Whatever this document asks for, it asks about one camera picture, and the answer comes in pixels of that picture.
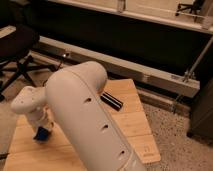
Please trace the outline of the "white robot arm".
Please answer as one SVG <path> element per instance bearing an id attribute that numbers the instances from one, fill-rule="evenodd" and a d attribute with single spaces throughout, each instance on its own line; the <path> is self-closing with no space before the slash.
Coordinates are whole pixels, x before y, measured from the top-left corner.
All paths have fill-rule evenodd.
<path id="1" fill-rule="evenodd" d="M 54 72 L 42 87 L 26 86 L 11 103 L 42 138 L 51 129 L 44 112 L 73 145 L 88 171 L 146 171 L 144 164 L 101 103 L 107 82 L 105 68 L 94 61 Z"/>

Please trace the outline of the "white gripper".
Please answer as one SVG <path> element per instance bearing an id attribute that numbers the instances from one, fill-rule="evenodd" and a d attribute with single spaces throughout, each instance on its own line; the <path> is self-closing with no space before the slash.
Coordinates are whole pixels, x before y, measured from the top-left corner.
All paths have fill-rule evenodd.
<path id="1" fill-rule="evenodd" d="M 28 113 L 26 118 L 33 131 L 36 132 L 33 137 L 34 140 L 39 140 L 39 133 L 37 132 L 39 127 L 43 127 L 49 132 L 53 131 L 54 122 L 49 117 L 46 108 L 38 107 L 34 111 Z"/>

